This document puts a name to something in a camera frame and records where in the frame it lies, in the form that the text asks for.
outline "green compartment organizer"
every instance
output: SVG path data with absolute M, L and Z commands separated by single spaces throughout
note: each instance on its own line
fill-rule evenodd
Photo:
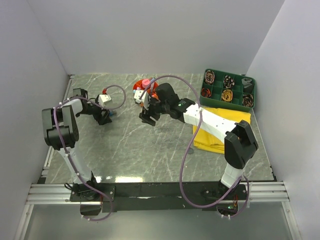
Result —
M 231 110 L 237 110 L 242 112 L 249 112 L 251 109 L 255 107 L 256 104 L 256 80 L 254 80 L 252 77 L 243 76 L 243 75 L 237 75 L 230 72 L 225 71 L 218 71 L 214 69 L 206 69 L 204 74 L 206 74 L 207 71 L 213 71 L 214 72 L 214 82 L 213 85 L 208 85 L 205 83 L 205 75 L 203 75 L 203 81 L 202 81 L 202 88 L 209 89 L 211 91 L 211 97 L 204 97 L 200 94 L 200 104 L 207 107 L 212 108 L 221 108 L 221 109 L 231 109 Z M 222 92 L 226 89 L 224 88 L 224 79 L 225 75 L 228 75 L 234 79 L 234 86 L 232 88 L 232 101 L 231 102 L 225 102 L 221 100 Z M 252 79 L 252 82 L 254 83 L 254 87 L 252 90 L 252 96 L 253 96 L 253 106 L 247 107 L 242 105 L 242 99 L 244 93 L 244 86 L 242 84 L 242 79 Z

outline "marble surface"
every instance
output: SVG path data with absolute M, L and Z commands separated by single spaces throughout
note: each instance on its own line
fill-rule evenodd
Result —
M 68 96 L 73 88 L 84 88 L 90 98 L 95 98 L 104 87 L 118 84 L 125 88 L 125 104 L 116 110 L 112 123 L 99 126 L 92 116 L 78 117 L 79 148 L 98 182 L 178 182 L 182 157 L 192 137 L 192 126 L 162 115 L 155 127 L 141 123 L 141 107 L 134 103 L 132 87 L 140 79 L 163 74 L 85 74 L 71 81 Z M 202 74 L 178 74 L 189 81 L 199 93 Z M 193 92 L 182 81 L 163 78 L 180 98 L 195 100 Z M 114 105 L 121 103 L 123 94 L 117 88 L 108 89 Z M 272 169 L 262 143 L 254 113 L 251 127 L 259 145 L 258 151 L 245 167 L 251 181 L 272 181 Z M 224 155 L 193 147 L 187 156 L 183 172 L 184 181 L 218 181 L 226 160 Z M 54 151 L 46 178 L 47 184 L 71 183 L 71 173 L 63 158 Z

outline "yellow cloth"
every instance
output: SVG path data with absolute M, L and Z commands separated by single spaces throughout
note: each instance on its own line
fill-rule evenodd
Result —
M 250 124 L 251 114 L 248 112 L 235 111 L 223 108 L 212 108 L 212 107 L 204 107 L 204 109 L 209 112 L 216 114 L 225 119 L 229 119 L 235 122 L 240 122 L 241 120 L 245 120 Z M 197 127 L 193 126 L 193 133 L 195 133 Z M 201 129 L 195 136 L 193 141 L 193 145 L 198 148 L 209 152 L 225 154 L 225 145 L 215 136 Z

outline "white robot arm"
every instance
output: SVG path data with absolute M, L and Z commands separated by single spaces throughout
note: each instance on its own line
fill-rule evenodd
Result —
M 155 126 L 161 114 L 169 114 L 173 119 L 197 126 L 202 113 L 201 129 L 217 137 L 224 143 L 224 154 L 227 161 L 221 183 L 230 188 L 244 173 L 249 159 L 258 149 L 257 140 L 246 121 L 237 123 L 213 114 L 188 98 L 179 99 L 169 83 L 160 84 L 156 89 L 157 98 L 148 94 L 142 95 L 142 90 L 134 94 L 136 103 L 143 103 L 139 117 L 143 123 Z
M 79 96 L 83 98 L 88 97 L 88 92 L 82 88 L 76 88 L 73 90 L 73 96 Z M 111 98 L 107 94 L 99 94 L 95 102 L 103 107 L 106 103 L 111 101 Z M 79 148 L 77 141 L 79 140 L 79 131 L 76 124 L 76 117 L 79 115 L 93 115 L 94 119 L 99 125 L 111 123 L 110 111 L 102 109 L 96 105 L 93 105 L 82 99 L 73 99 L 64 104 L 62 108 L 57 110 L 57 119 L 59 122 L 59 128 L 63 139 L 65 141 L 67 152 L 71 155 L 74 167 L 77 169 L 78 174 L 81 175 L 85 182 L 90 182 L 94 179 L 91 170 L 88 168 L 81 154 L 79 154 Z M 42 124 L 44 140 L 48 146 L 52 146 L 63 157 L 65 163 L 72 174 L 72 182 L 74 184 L 82 184 L 77 177 L 77 173 L 74 171 L 74 167 L 68 159 L 62 143 L 59 139 L 57 128 L 55 127 L 53 108 L 42 110 Z

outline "pink bottle cap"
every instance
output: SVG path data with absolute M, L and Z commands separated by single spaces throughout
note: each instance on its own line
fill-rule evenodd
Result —
M 143 79 L 142 80 L 142 87 L 145 89 L 150 84 L 149 79 Z

